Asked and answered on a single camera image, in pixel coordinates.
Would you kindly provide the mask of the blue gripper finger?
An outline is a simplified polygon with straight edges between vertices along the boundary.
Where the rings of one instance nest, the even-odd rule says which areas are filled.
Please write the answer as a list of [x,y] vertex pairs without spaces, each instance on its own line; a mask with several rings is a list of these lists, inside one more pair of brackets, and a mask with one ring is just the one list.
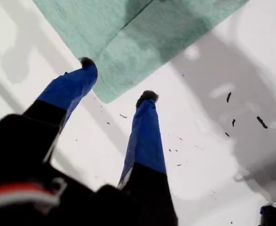
[[80,63],[80,69],[65,72],[52,80],[23,115],[56,125],[62,130],[97,81],[95,63],[88,57],[82,57]]
[[136,103],[118,187],[142,206],[143,226],[176,226],[159,128],[158,95],[146,90]]

